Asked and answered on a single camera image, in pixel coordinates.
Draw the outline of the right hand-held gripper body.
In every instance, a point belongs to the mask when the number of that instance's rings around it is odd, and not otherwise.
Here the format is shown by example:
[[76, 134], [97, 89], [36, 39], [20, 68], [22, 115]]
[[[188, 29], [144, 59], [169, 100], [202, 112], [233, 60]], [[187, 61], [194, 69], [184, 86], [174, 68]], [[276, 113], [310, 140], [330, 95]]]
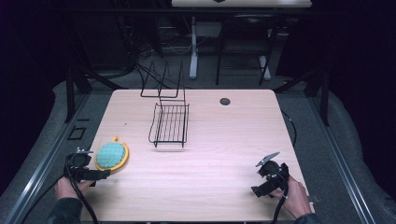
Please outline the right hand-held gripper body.
[[269, 154], [261, 159], [256, 166], [260, 167], [258, 174], [265, 178], [264, 183], [270, 183], [273, 189], [286, 190], [288, 188], [289, 167], [285, 163], [278, 164], [273, 158], [278, 152]]

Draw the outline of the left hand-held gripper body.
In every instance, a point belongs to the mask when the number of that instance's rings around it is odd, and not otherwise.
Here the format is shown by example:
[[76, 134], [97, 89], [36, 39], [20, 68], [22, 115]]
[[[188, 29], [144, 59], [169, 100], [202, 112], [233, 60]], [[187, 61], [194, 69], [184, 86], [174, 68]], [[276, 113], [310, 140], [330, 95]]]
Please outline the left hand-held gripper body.
[[88, 175], [90, 169], [87, 165], [91, 161], [90, 151], [77, 148], [65, 158], [64, 176], [67, 177], [73, 187], [80, 183]]

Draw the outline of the teal yellow-rimmed pot holder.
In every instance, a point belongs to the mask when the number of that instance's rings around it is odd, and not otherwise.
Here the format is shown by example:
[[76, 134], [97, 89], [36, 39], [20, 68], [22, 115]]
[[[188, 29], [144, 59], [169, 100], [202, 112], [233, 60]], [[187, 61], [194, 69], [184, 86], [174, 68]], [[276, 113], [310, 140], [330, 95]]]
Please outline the teal yellow-rimmed pot holder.
[[115, 136], [111, 142], [99, 148], [95, 155], [95, 166], [100, 171], [119, 170], [130, 155], [127, 145]]

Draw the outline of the black wire rack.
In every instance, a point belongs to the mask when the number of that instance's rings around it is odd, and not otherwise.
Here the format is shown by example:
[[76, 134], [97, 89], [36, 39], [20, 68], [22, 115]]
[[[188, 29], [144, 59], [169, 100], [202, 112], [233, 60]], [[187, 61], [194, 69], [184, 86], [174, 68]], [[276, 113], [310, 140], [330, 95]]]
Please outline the black wire rack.
[[148, 140], [157, 147], [159, 144], [187, 143], [190, 105], [186, 101], [183, 86], [183, 63], [180, 64], [177, 81], [173, 89], [165, 89], [165, 80], [170, 74], [168, 63], [163, 73], [156, 74], [155, 63], [151, 63], [143, 77], [140, 96], [156, 100]]

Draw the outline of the person's left hand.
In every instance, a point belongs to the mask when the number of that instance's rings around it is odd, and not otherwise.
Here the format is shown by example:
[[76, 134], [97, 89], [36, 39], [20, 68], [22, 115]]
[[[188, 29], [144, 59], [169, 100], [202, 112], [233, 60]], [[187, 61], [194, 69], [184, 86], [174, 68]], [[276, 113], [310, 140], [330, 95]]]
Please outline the person's left hand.
[[[80, 183], [77, 183], [79, 191], [85, 195], [86, 191], [89, 189], [90, 185], [93, 184], [93, 181], [85, 180]], [[61, 200], [63, 198], [78, 198], [77, 192], [72, 187], [70, 180], [67, 177], [62, 177], [57, 181], [55, 186], [55, 196], [57, 200]]]

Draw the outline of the person's right hand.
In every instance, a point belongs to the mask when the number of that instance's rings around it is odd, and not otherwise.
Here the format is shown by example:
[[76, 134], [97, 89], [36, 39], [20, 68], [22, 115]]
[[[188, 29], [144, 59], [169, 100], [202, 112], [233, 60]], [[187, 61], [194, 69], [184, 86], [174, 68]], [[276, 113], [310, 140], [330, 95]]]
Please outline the person's right hand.
[[289, 191], [285, 194], [281, 189], [275, 189], [271, 195], [281, 200], [284, 199], [283, 207], [294, 217], [299, 218], [312, 212], [306, 189], [301, 182], [292, 176], [288, 180]]

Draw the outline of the black chair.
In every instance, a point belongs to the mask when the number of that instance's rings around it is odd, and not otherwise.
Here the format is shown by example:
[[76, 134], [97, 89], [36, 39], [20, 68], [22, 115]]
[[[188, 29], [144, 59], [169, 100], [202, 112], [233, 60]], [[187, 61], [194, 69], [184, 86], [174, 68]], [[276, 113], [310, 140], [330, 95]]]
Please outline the black chair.
[[261, 85], [283, 24], [284, 19], [275, 14], [237, 14], [225, 20], [216, 47], [216, 84], [222, 70], [259, 69]]

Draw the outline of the metal floor rail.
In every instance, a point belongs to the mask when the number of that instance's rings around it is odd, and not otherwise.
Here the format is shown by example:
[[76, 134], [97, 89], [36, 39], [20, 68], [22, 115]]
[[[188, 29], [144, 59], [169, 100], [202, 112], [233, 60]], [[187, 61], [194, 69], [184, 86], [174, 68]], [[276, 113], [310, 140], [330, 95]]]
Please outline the metal floor rail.
[[21, 169], [11, 181], [5, 195], [0, 197], [0, 224], [22, 224], [57, 159], [66, 136], [71, 133], [73, 123], [89, 98], [87, 94], [78, 97], [75, 114], [68, 123], [64, 123], [59, 116], [49, 116], [49, 121]]
[[332, 128], [325, 124], [320, 115], [318, 101], [315, 98], [308, 98], [307, 101], [310, 104], [320, 129], [323, 131], [326, 141], [330, 146], [330, 154], [333, 163], [335, 164], [337, 172], [343, 181], [348, 197], [355, 208], [361, 224], [377, 224], [373, 213], [371, 212], [366, 200], [362, 195], [361, 188], [358, 186], [358, 183], [351, 173], [341, 148], [339, 147], [338, 142], [333, 135]]

